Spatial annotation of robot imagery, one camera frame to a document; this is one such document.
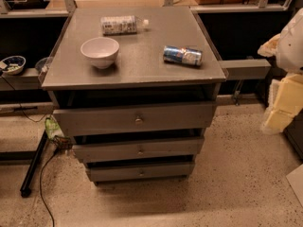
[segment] drawer knob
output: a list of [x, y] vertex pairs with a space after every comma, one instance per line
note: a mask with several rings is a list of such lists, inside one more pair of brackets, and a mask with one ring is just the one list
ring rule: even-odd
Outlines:
[[136, 119], [135, 119], [135, 121], [134, 121], [134, 123], [135, 123], [136, 125], [143, 124], [143, 119], [140, 118], [140, 116], [137, 116]]

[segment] bowl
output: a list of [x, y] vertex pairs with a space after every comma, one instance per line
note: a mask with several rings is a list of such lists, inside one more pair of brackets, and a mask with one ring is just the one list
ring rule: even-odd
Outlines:
[[11, 56], [1, 60], [2, 64], [5, 64], [5, 68], [2, 68], [2, 72], [7, 75], [17, 75], [21, 73], [25, 67], [26, 59], [22, 56]]
[[105, 69], [115, 62], [119, 43], [111, 38], [98, 37], [85, 42], [80, 50], [91, 65]]

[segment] speckled floor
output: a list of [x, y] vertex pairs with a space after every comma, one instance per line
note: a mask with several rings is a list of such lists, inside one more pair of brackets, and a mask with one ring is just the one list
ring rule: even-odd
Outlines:
[[[220, 101], [205, 143], [187, 178], [102, 183], [95, 186], [72, 155], [57, 155], [45, 169], [43, 192], [56, 226], [303, 226], [303, 207], [286, 179], [302, 162], [283, 135], [259, 131], [264, 108], [254, 99], [240, 106]], [[30, 117], [40, 119], [41, 112]], [[44, 121], [0, 114], [1, 151], [34, 149]], [[46, 147], [38, 171], [49, 158]], [[0, 166], [0, 226], [52, 226], [39, 196], [20, 187], [28, 165]]]

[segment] blue can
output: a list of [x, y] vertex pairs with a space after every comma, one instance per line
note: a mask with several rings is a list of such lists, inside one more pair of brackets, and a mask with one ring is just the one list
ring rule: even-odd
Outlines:
[[164, 47], [163, 60], [174, 63], [201, 66], [202, 51], [166, 45]]

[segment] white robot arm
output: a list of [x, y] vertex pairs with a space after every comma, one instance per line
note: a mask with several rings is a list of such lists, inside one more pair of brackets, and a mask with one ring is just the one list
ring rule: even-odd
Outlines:
[[276, 65], [288, 73], [282, 81], [273, 80], [261, 126], [264, 133], [283, 132], [303, 109], [303, 9], [258, 53], [276, 56]]

